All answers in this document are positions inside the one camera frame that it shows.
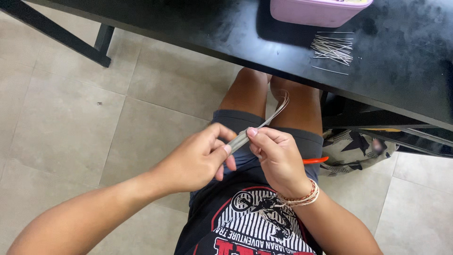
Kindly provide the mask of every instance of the pink container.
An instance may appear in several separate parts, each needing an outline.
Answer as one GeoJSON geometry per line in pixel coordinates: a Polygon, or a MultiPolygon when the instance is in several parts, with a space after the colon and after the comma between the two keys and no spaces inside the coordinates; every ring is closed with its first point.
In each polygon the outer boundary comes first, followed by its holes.
{"type": "Polygon", "coordinates": [[[318,27],[339,27],[361,10],[366,3],[337,2],[334,0],[270,0],[270,14],[274,19],[318,27]]]}

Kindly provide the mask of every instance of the orange pliers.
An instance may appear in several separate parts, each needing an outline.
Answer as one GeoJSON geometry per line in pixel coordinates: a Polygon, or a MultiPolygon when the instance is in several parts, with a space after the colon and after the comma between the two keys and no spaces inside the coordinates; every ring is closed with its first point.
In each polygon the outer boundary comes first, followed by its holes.
{"type": "Polygon", "coordinates": [[[307,164],[322,163],[322,162],[327,161],[328,159],[329,159],[329,157],[322,157],[322,158],[303,159],[302,161],[304,162],[304,165],[307,165],[307,164]]]}

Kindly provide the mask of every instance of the braided bracelet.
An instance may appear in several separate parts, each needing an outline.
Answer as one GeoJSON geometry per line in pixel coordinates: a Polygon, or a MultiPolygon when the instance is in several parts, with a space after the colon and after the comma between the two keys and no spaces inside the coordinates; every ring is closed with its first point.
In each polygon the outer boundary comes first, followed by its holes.
{"type": "Polygon", "coordinates": [[[290,198],[286,198],[286,197],[282,196],[280,193],[277,192],[277,197],[280,199],[280,201],[283,204],[275,205],[275,207],[306,206],[306,205],[309,205],[309,204],[315,202],[319,196],[319,187],[312,179],[309,178],[309,180],[312,183],[312,190],[311,190],[310,194],[308,194],[305,197],[298,198],[298,199],[290,199],[290,198]]]}

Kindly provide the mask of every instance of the shorts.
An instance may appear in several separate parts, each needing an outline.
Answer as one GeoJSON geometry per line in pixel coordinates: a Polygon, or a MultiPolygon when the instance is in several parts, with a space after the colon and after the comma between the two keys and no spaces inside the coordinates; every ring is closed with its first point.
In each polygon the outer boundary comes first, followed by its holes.
{"type": "MultiPolygon", "coordinates": [[[[260,116],[254,115],[248,112],[236,111],[236,110],[217,110],[214,112],[214,117],[212,118],[211,123],[220,123],[225,127],[233,130],[236,133],[239,133],[245,130],[248,127],[259,127],[264,123],[264,119],[260,116]]],[[[315,133],[289,128],[289,127],[272,127],[273,129],[289,133],[294,137],[296,141],[297,148],[299,149],[300,155],[303,159],[310,158],[321,158],[323,152],[323,138],[315,133]]],[[[234,159],[236,161],[236,168],[239,169],[243,166],[249,168],[260,166],[258,158],[250,151],[248,144],[245,144],[237,151],[233,153],[234,159]]],[[[224,171],[223,175],[226,176],[232,171],[227,168],[225,163],[223,164],[224,171]]],[[[318,182],[319,174],[319,164],[308,164],[305,165],[305,173],[307,176],[318,182]]],[[[189,206],[191,206],[193,199],[198,191],[190,193],[189,206]]]]}

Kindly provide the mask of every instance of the graphic t-shirt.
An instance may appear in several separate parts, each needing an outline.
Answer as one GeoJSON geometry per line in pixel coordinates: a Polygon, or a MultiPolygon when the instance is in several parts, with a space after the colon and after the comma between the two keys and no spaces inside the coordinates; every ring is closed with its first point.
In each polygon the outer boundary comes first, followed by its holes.
{"type": "Polygon", "coordinates": [[[309,255],[319,245],[281,204],[261,167],[242,167],[196,195],[176,255],[309,255]]]}

